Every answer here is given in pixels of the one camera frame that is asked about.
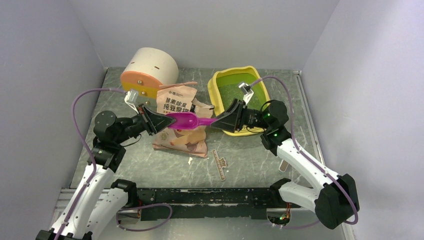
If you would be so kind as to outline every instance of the gray wall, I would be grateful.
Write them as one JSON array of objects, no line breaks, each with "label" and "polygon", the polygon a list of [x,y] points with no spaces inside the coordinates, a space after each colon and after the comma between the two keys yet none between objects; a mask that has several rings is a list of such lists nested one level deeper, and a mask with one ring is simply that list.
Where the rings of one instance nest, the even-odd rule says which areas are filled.
[{"label": "gray wall", "polygon": [[137,49],[180,67],[303,68],[339,0],[71,0],[105,66]]},{"label": "gray wall", "polygon": [[[102,84],[104,68],[67,1],[0,1],[0,239],[49,229],[81,144],[74,97]],[[77,106],[87,132],[96,95]]]},{"label": "gray wall", "polygon": [[325,161],[356,180],[358,240],[424,236],[423,12],[340,0],[303,69]]}]

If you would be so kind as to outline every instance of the litter tray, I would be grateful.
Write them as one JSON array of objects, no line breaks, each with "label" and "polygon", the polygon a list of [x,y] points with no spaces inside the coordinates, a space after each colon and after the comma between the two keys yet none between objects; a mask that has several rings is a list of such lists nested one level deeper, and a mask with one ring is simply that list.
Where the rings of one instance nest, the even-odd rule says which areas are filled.
[{"label": "litter tray", "polygon": [[[221,114],[227,109],[234,98],[243,99],[243,93],[239,88],[239,83],[245,82],[247,84],[253,83],[259,79],[259,73],[253,66],[245,67],[234,67],[223,71],[217,71],[213,77],[207,83],[207,90],[209,92],[210,101],[215,106],[214,113],[216,116]],[[250,99],[247,106],[251,109],[260,110],[261,106],[270,100],[267,89],[263,82],[256,84],[253,88],[254,95]],[[230,136],[248,136],[256,133],[260,133],[263,130],[261,128],[250,128],[250,131],[243,128],[239,132],[228,132],[224,133]]]}]

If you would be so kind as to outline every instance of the pet food bag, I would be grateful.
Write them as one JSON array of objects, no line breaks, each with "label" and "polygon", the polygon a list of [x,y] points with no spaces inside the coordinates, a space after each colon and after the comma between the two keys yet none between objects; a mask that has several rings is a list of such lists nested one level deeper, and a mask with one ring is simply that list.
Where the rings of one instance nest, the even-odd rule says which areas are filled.
[{"label": "pet food bag", "polygon": [[[199,102],[196,98],[197,90],[186,85],[172,86],[157,92],[157,112],[161,114],[193,112],[199,118],[212,117],[214,106]],[[153,148],[175,149],[181,152],[206,158],[208,148],[205,143],[206,126],[195,129],[165,128],[156,134]]]}]

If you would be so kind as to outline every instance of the plastic scoop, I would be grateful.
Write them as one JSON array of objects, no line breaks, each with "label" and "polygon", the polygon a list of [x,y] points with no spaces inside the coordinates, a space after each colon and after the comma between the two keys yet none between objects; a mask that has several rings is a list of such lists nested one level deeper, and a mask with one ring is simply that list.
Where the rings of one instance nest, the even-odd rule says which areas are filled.
[{"label": "plastic scoop", "polygon": [[174,118],[176,122],[168,126],[170,129],[195,129],[198,126],[209,126],[215,122],[215,118],[202,118],[192,112],[173,112],[168,113],[168,117]]}]

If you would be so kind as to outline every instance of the scoop handle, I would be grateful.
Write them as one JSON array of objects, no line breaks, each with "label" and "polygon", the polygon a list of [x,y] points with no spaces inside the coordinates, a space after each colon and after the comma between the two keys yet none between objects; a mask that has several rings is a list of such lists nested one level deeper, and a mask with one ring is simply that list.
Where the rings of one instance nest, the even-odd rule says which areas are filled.
[{"label": "scoop handle", "polygon": [[217,120],[216,118],[199,117],[198,118],[198,125],[199,126],[209,126],[209,125],[211,125],[211,123],[215,122],[216,120]]}]

